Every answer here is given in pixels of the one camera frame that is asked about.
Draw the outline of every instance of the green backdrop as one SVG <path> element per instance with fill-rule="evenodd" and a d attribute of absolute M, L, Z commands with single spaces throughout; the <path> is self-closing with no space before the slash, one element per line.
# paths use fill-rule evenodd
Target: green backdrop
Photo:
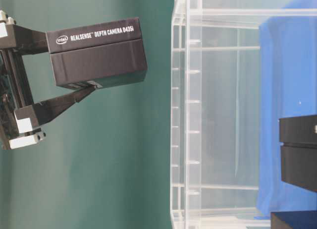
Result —
<path fill-rule="evenodd" d="M 169 229 L 170 21 L 174 0 L 0 0 L 19 25 L 52 31 L 138 16 L 145 82 L 94 92 L 0 151 L 1 229 Z M 35 101 L 55 87 L 48 54 L 24 58 Z"/>

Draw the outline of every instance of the blue fabric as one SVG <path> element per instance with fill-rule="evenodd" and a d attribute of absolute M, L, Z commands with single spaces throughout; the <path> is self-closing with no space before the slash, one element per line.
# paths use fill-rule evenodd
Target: blue fabric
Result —
<path fill-rule="evenodd" d="M 317 8 L 294 0 L 286 8 Z M 317 194 L 281 181 L 278 119 L 317 114 L 317 17 L 272 17 L 260 26 L 262 105 L 257 208 L 316 210 Z"/>

